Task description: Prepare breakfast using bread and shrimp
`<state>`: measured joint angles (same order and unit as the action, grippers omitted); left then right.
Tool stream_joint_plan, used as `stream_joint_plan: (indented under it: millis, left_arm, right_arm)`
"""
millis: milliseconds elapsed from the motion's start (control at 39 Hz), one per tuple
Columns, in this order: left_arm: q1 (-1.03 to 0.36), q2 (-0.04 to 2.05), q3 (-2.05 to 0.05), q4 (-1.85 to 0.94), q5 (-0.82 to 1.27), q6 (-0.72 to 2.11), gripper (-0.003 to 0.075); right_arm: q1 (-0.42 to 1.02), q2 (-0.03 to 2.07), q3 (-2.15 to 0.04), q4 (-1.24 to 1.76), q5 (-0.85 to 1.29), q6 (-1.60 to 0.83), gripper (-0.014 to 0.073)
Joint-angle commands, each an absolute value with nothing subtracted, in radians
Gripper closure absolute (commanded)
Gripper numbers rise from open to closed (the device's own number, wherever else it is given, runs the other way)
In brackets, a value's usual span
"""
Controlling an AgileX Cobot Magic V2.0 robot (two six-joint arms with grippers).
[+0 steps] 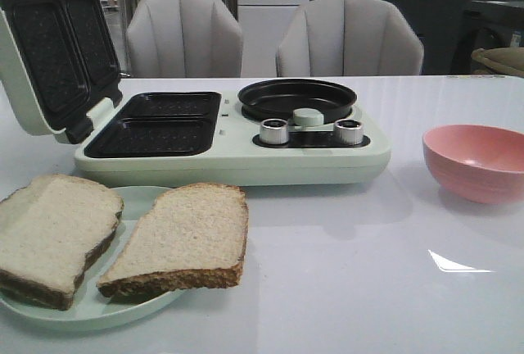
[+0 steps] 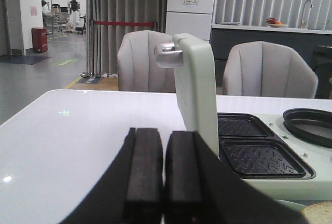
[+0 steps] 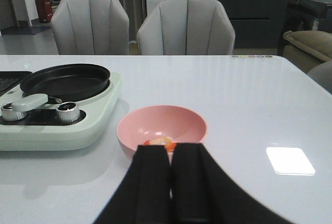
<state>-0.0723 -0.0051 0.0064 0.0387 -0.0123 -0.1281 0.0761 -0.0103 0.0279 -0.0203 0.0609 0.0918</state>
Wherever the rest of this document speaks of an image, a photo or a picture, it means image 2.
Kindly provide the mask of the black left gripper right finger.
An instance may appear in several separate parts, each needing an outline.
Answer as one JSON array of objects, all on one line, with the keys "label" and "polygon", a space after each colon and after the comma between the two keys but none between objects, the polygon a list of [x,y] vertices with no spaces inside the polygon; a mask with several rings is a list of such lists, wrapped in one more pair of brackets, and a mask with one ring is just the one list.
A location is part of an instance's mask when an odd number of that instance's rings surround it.
[{"label": "black left gripper right finger", "polygon": [[166,223],[307,223],[245,183],[198,132],[174,131],[165,161]]}]

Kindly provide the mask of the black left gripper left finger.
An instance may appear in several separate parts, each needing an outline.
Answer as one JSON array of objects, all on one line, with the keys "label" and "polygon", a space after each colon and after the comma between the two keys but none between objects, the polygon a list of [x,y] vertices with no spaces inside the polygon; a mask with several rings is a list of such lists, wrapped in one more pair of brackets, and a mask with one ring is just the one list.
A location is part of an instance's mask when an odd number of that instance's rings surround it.
[{"label": "black left gripper left finger", "polygon": [[111,165],[64,223],[160,223],[162,143],[157,129],[131,128]]}]

